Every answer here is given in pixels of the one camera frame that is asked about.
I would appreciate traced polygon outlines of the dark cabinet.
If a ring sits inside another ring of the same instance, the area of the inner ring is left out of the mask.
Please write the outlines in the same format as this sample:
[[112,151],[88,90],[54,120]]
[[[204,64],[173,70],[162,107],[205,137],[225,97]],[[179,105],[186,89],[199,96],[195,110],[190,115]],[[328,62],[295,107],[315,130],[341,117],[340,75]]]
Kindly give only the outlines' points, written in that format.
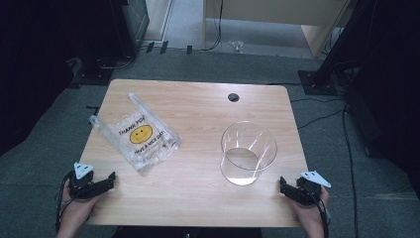
[[134,58],[148,28],[146,0],[109,0],[122,58]]

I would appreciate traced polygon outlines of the person's dark clothing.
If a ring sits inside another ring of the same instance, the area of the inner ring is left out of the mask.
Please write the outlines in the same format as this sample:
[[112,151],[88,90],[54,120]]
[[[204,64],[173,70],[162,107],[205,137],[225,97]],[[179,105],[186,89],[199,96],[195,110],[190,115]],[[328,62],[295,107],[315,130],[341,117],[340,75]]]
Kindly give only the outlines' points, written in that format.
[[263,238],[259,228],[121,226],[112,238]]

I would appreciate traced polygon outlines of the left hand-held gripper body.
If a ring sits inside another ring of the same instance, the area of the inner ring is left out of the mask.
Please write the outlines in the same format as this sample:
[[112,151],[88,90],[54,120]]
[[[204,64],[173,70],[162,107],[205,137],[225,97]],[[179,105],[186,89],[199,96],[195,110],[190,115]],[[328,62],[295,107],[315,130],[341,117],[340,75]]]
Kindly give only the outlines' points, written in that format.
[[69,173],[69,194],[74,199],[90,199],[93,194],[93,171],[90,165],[75,162]]

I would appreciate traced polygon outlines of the person's right hand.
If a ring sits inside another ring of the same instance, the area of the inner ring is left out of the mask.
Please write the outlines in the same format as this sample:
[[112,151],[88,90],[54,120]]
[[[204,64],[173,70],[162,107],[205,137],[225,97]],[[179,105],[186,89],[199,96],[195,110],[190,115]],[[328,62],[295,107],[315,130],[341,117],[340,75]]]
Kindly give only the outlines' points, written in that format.
[[300,223],[306,238],[324,238],[324,222],[317,206],[304,207],[291,199],[288,203],[293,209],[293,218]]

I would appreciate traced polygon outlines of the light wooden cabinet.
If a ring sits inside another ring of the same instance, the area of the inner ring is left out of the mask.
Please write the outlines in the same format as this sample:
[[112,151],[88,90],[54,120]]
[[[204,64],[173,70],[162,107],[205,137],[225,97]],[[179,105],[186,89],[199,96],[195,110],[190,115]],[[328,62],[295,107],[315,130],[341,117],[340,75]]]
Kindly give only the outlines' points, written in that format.
[[203,30],[208,18],[300,25],[318,58],[336,27],[345,27],[357,0],[203,0]]

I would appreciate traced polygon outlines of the black stand with base plate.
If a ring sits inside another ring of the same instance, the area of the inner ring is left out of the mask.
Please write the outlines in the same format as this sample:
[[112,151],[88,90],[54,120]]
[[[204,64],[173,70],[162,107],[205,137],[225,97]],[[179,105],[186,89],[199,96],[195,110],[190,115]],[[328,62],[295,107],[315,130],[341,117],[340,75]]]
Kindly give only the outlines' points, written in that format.
[[298,75],[307,95],[337,95],[332,82],[334,72],[358,66],[369,50],[376,6],[380,0],[358,0],[342,35],[316,71],[299,70]]

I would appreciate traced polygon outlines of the black flat floor plate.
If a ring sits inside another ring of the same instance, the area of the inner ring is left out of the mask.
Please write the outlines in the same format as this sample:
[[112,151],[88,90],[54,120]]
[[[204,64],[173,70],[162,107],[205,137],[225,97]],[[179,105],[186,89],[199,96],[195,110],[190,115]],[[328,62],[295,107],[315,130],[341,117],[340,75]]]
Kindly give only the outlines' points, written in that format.
[[113,69],[109,68],[88,68],[79,58],[70,59],[67,65],[73,72],[69,88],[80,88],[82,85],[107,86],[113,73]]

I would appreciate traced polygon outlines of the person's left hand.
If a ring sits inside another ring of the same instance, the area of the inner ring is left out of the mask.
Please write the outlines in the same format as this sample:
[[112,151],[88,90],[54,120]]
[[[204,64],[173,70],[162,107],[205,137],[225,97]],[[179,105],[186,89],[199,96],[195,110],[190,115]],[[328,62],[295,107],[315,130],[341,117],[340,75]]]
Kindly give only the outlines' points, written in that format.
[[66,207],[60,211],[58,216],[59,228],[56,238],[76,238],[99,199],[100,196],[87,201],[72,201],[68,189],[65,188],[62,192],[61,201],[66,204]]

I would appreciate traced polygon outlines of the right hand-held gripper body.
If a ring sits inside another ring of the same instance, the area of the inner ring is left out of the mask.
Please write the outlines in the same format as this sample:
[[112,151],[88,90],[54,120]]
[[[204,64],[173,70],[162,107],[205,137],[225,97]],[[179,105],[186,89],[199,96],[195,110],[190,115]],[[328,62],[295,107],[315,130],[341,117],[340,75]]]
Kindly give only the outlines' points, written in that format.
[[321,200],[321,187],[330,188],[332,186],[317,171],[301,172],[300,178],[296,180],[296,185],[301,191],[298,202],[304,206],[317,204]]

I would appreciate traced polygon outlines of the clear smiley face plastic bag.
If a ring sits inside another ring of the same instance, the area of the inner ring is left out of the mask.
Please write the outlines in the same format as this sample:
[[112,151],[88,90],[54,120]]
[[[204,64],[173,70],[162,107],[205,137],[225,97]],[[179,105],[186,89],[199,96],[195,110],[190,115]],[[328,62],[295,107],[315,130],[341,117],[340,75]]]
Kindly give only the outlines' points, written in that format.
[[181,136],[168,127],[135,93],[128,94],[137,110],[117,124],[98,116],[89,118],[93,128],[113,145],[138,172],[165,161],[179,147]]

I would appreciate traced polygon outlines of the clear round plastic bin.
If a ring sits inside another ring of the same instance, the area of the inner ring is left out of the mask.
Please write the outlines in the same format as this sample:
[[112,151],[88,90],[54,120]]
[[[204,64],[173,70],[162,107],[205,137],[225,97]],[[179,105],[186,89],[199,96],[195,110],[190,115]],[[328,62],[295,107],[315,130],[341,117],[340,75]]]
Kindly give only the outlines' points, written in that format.
[[221,138],[220,170],[235,185],[254,183],[275,160],[277,144],[265,127],[250,121],[230,125]]

